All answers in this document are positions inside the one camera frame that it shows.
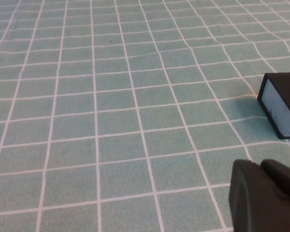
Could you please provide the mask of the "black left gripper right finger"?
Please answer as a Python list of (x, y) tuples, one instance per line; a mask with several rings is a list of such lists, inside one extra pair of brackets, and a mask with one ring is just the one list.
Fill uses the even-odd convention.
[(290, 197), (290, 167), (274, 159), (264, 159), (261, 162), (261, 168), (276, 186)]

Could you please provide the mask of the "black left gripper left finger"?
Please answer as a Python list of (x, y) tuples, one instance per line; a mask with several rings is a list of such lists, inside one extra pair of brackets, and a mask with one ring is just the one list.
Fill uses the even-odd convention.
[(235, 232), (290, 232), (290, 197), (261, 164), (233, 162), (229, 206)]

